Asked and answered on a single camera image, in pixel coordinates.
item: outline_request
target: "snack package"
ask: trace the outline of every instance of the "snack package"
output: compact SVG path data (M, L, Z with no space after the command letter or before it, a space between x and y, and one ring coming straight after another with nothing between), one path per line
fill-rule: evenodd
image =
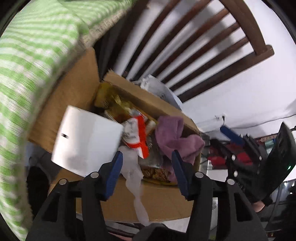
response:
M106 109L110 103L114 100L113 96L116 95L116 91L110 83L102 82L99 85L98 93L94 101L94 105L98 108Z
M149 149L146 145L145 122L142 115L130 118L122 123L124 143L135 149L138 156L145 159L149 156Z
M157 120L155 120L152 116L148 115L147 113L145 113L143 110L141 110L140 108L134 106L133 109L131 109L130 114L132 116L134 116L134 114L138 112L140 113L142 116L144 116L144 121L145 121L145 132L146 132L146 136L150 135L156 128L157 126Z
M132 118L129 111L117 103L113 103L106 112L118 123L123 123Z
M146 143L149 149L149 156L146 159L138 157L138 163L141 167L161 168L163 164L163 157L160 154L159 147L156 142L154 133L147 136Z
M165 169L145 167L145 168L141 168L141 170L145 178L158 180L165 183L170 182L168 179L168 175L170 174L170 172Z

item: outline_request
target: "white wall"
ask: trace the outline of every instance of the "white wall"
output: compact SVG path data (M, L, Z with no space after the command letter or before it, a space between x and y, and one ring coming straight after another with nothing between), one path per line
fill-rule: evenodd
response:
M150 1L149 9L145 10L144 14L141 16L118 58L114 69L115 72L122 74L138 43L167 2L167 0ZM217 130L222 124L222 121L217 121L215 119L216 115L226 114L226 124L230 127L246 127L296 113L296 88L294 81L296 78L295 43L277 15L261 0L245 0L245 2L258 22L265 42L273 46L275 55L184 103L184 112L190 116L203 131L212 131L210 133L211 136L219 135L219 131ZM194 0L183 0L177 5L155 32L139 56L128 78L135 75L141 64L157 47L157 43L164 38L180 17L184 15L193 4ZM223 5L218 0L213 0L201 14L187 24L180 34L164 49L159 58L157 58L145 72L144 76L155 70L159 63L164 61L174 49L185 41L187 36L192 34L206 19L213 16L222 8ZM222 29L230 26L232 23L234 23L233 17L230 15L226 16L221 24L216 25L212 30L205 33L161 73L158 78L160 80L163 79L176 65L183 62L194 51L206 44L211 37ZM188 75L203 63L216 56L221 50L235 43L242 37L244 37L243 31L241 29L237 30L229 38L218 44L205 56L195 61L173 78L167 86L171 86L179 81L182 77ZM175 93L180 94L184 92L186 89L214 73L217 73L225 66L233 63L251 51L252 48L250 44L244 46L241 50L235 52L195 80L175 91ZM291 128L296 125L295 116L285 121ZM249 132L254 137L269 135L277 133L281 122L282 120L278 120L256 128L237 129L236 132L243 134Z

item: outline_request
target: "green and white fabric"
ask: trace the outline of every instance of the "green and white fabric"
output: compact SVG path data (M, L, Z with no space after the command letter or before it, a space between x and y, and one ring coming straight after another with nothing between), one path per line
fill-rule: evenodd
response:
M0 38L0 212L20 240L31 225L23 160L30 125L61 72L132 2L32 0Z

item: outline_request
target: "wooden chair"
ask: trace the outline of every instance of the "wooden chair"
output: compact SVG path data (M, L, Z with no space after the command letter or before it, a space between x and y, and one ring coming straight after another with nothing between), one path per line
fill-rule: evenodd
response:
M171 0L156 18L154 23L150 26L149 30L146 32L145 36L138 45L136 51L131 57L128 65L125 68L123 77L127 77L132 66L136 62L138 56L157 30L161 25L163 20L167 15L172 11L172 9L180 2L181 0ZM245 33L245 37L231 45L230 47L223 50L217 56L203 64L201 67L193 71L191 74L187 75L179 82L175 83L170 87L172 91L177 90L183 85L187 84L197 76L204 73L209 68L213 67L226 57L230 56L235 51L242 48L247 43L250 43L253 52L234 62L233 64L225 67L218 73L212 75L211 77L203 80L198 83L191 89L183 92L178 97L182 102L186 102L193 97L207 91L216 85L226 81L227 79L235 76L236 74L254 66L255 64L271 57L274 55L272 46L266 45L263 39L262 33L258 27L258 24L253 17L250 9L244 3L243 0L219 0L224 8L207 20L198 30L196 30L183 44L181 44L177 50L175 50L166 60L157 67L155 71L149 73L157 77L161 72L163 72L181 53L183 53L190 45L192 45L199 37L201 37L205 32L210 30L214 25L219 23L226 15L231 14L236 22L224 29L216 36L214 36L206 45L198 49L193 53L189 58L187 58L183 63L177 66L171 73L169 73L163 80L163 83L167 83L195 60L200 58L206 52L211 50L222 40L227 38L231 33L233 33L238 28L241 28ZM162 50L174 39L174 37L185 27L185 25L191 21L197 14L199 14L211 0L200 0L195 3L195 5L179 20L175 27L167 34L163 41L157 46L157 48L150 54L145 63L141 66L139 71L136 73L135 77L132 80L138 80L147 68L153 63L153 61L158 57ZM136 21L141 15L142 11L145 9L148 0L138 0L130 13L122 19L113 29L111 29L106 36L102 39L100 53L98 55L98 65L99 73L101 79L108 69L113 68L115 61L120 53L125 41L127 40L128 35L133 29Z

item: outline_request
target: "open cardboard box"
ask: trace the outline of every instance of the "open cardboard box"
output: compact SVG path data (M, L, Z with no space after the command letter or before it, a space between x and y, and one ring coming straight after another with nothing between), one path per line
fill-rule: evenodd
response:
M161 115L181 116L184 119L183 136L198 134L194 122L181 111L160 98L142 90L123 77L109 72L104 81L111 83L119 95L130 100L154 118ZM90 110L99 86L97 63L93 49L89 49L61 79L40 112L29 135L29 140L47 151L52 151L59 125L68 105ZM198 170L200 156L196 158L194 168ZM68 170L62 169L51 184L51 190L62 178L69 181L81 180ZM189 217L193 202L188 202L181 195L177 186L157 185L142 182L142 203L151 222L166 221ZM133 206L134 196L125 186L125 179L120 176L114 194L107 202L101 202L105 219L121 222L137 222ZM76 201L76 211L81 213L81 199Z

